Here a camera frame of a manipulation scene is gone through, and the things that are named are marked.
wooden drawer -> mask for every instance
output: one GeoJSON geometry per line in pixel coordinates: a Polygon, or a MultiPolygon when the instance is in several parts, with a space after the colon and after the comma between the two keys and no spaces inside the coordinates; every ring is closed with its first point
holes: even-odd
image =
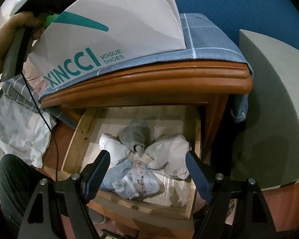
{"type": "MultiPolygon", "coordinates": [[[[134,119],[145,119],[151,131],[149,143],[165,134],[182,133],[195,153],[201,152],[201,118],[196,106],[144,106],[87,109],[72,137],[60,179],[80,172],[100,152],[102,133],[117,136],[134,119]]],[[[192,208],[196,187],[191,178],[177,181],[157,175],[164,184],[151,198],[124,199],[99,190],[89,207],[138,230],[172,238],[192,238],[192,208]]]]}

white paper bag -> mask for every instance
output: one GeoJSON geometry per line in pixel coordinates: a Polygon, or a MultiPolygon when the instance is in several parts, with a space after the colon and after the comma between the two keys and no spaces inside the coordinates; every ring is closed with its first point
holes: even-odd
{"type": "Polygon", "coordinates": [[[77,0],[29,57],[56,88],[112,64],[185,48],[174,0],[77,0]]]}

checkered cloth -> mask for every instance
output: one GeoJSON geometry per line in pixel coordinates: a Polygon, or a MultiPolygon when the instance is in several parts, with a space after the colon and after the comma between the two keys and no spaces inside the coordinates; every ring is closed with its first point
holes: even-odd
{"type": "MultiPolygon", "coordinates": [[[[48,94],[99,75],[157,62],[211,59],[247,63],[238,47],[205,15],[200,13],[180,14],[180,20],[187,47],[185,50],[149,55],[101,68],[100,70],[80,76],[64,85],[60,85],[56,89],[46,88],[41,94],[40,99],[48,94]]],[[[250,65],[248,67],[253,76],[252,68],[250,65]]],[[[248,110],[247,97],[248,95],[234,95],[230,97],[231,114],[235,122],[241,122],[246,118],[248,110]]]]}
{"type": "MultiPolygon", "coordinates": [[[[58,107],[42,108],[41,104],[38,102],[39,96],[37,95],[37,93],[34,92],[30,85],[29,88],[41,112],[46,111],[52,116],[58,118],[59,120],[69,125],[71,128],[76,128],[77,125],[73,122],[73,120],[71,120],[67,115],[65,115],[58,107]]],[[[3,82],[2,91],[4,96],[11,98],[17,103],[23,105],[28,110],[31,110],[32,112],[39,114],[26,87],[25,81],[22,78],[22,75],[18,75],[14,78],[11,78],[8,81],[3,82]]]]}

blue gripper pad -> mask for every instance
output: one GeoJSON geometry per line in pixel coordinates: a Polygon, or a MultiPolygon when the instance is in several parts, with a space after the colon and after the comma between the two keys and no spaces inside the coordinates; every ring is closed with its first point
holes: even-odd
{"type": "Polygon", "coordinates": [[[86,165],[81,172],[81,190],[85,204],[96,197],[98,189],[110,165],[110,153],[102,150],[92,164],[86,165]]]}
{"type": "Polygon", "coordinates": [[[200,197],[206,200],[207,203],[211,203],[214,179],[210,166],[203,164],[193,151],[186,153],[185,163],[200,197]]]}

teal swoosh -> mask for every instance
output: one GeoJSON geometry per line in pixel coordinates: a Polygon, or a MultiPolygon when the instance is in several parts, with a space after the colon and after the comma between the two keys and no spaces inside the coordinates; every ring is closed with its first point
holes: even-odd
{"type": "Polygon", "coordinates": [[[62,12],[59,17],[57,17],[54,23],[64,23],[64,24],[71,24],[71,25],[78,25],[88,28],[99,29],[102,31],[108,31],[109,28],[101,23],[98,23],[94,20],[89,18],[85,18],[81,15],[77,15],[71,12],[62,12]]]}

